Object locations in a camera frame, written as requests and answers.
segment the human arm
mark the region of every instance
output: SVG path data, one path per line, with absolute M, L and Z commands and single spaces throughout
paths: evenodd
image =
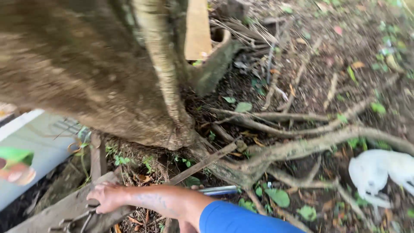
M 199 232 L 202 211 L 216 199 L 194 190 L 169 185 L 124 187 L 103 183 L 96 185 L 87 199 L 101 204 L 96 212 L 108 213 L 120 206 L 131 205 L 154 210 L 168 218 L 188 222 Z

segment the blue shirt sleeve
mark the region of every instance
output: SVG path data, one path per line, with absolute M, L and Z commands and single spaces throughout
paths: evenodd
M 303 233 L 278 218 L 255 214 L 224 201 L 210 203 L 200 216 L 200 233 Z

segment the sleeping white dog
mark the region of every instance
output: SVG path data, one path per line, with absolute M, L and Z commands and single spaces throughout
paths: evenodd
M 379 192 L 387 184 L 388 175 L 414 196 L 414 157 L 409 154 L 367 150 L 351 159 L 348 171 L 359 196 L 374 206 L 392 207 L 389 198 Z

